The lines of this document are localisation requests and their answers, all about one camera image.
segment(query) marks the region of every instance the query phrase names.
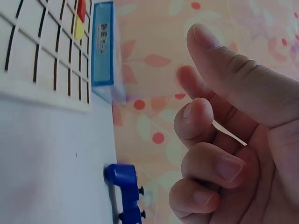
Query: blue label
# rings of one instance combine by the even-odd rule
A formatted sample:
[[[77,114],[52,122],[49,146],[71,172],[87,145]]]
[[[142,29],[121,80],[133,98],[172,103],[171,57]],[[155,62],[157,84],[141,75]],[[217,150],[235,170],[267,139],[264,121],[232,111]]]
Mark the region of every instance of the blue label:
[[[114,4],[94,4],[92,42],[92,87],[114,84]]]

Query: white table surface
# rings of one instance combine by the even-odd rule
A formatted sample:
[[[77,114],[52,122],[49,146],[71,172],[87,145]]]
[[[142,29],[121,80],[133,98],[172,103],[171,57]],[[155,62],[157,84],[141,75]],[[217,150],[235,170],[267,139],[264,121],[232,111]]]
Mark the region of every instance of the white table surface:
[[[1,224],[111,224],[110,163],[112,110],[98,97],[89,114],[0,99]]]

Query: fingernail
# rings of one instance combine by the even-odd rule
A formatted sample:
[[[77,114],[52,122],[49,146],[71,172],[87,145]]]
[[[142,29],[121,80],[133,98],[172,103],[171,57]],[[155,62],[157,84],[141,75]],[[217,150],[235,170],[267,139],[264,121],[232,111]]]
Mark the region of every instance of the fingernail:
[[[189,105],[185,108],[183,112],[183,118],[186,120],[189,120],[190,118],[190,113],[191,113],[191,108],[192,108],[192,102],[189,103]]]
[[[220,46],[220,42],[214,34],[202,24],[193,25],[194,38],[200,47],[205,49],[213,49]]]
[[[217,172],[228,182],[232,182],[242,171],[243,164],[228,156],[221,156],[217,163]]]
[[[213,197],[213,194],[211,194],[211,193],[206,193],[206,192],[202,192],[202,191],[196,191],[193,194],[193,201],[196,204],[199,204],[201,206],[205,206],[205,205],[207,205],[210,202],[210,200],[212,199],[212,197]]]

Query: yellow tile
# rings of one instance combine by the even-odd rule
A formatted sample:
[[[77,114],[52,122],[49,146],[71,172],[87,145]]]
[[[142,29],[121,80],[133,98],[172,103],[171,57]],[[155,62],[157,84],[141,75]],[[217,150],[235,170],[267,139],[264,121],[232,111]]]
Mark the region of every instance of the yellow tile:
[[[82,40],[84,35],[84,25],[80,18],[76,16],[76,26],[75,26],[75,39],[76,40]]]

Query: blue toy car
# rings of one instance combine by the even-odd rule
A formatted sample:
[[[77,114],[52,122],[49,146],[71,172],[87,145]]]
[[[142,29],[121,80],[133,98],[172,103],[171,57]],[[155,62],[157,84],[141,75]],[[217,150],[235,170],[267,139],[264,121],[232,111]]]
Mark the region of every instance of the blue toy car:
[[[105,168],[106,179],[121,188],[123,213],[119,219],[123,224],[141,224],[145,211],[140,212],[137,205],[139,194],[144,195],[144,188],[138,188],[134,165],[112,164]]]

